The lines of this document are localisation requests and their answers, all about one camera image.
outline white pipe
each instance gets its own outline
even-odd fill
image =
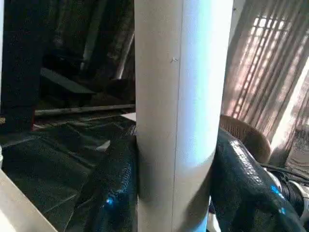
[[[139,232],[206,231],[232,0],[135,0]]]
[[[80,114],[80,113],[108,111],[108,110],[123,110],[123,109],[131,109],[134,107],[135,104],[126,104],[126,105],[105,105],[105,106],[51,109],[51,110],[36,110],[34,115],[35,116],[68,115],[68,114]]]

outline sheer curtain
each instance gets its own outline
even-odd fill
[[[222,114],[271,142],[309,54],[307,0],[247,0],[227,58]]]

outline black plastic sheet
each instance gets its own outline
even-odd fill
[[[60,232],[132,231],[134,124],[116,116],[6,135],[3,170]]]
[[[222,129],[212,164],[211,198],[222,232],[305,232],[270,176]]]

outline wicker chair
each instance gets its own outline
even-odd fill
[[[239,139],[256,161],[268,163],[270,158],[270,144],[267,138],[249,124],[238,119],[221,115],[220,128]]]

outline black cable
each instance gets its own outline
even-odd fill
[[[273,166],[273,165],[270,165],[270,164],[266,164],[266,163],[260,163],[260,165],[264,168],[268,168],[268,169],[273,169],[273,170],[279,170],[281,172],[284,172],[284,173],[288,173],[288,174],[291,174],[291,175],[294,175],[294,176],[297,176],[299,178],[302,178],[304,179],[306,182],[308,181],[309,183],[309,178],[307,178],[306,176],[302,175],[302,174],[299,174],[299,173],[296,173],[296,172],[293,172],[293,171],[290,171],[290,170],[286,170],[285,168],[280,168],[280,167],[276,167],[276,166]]]

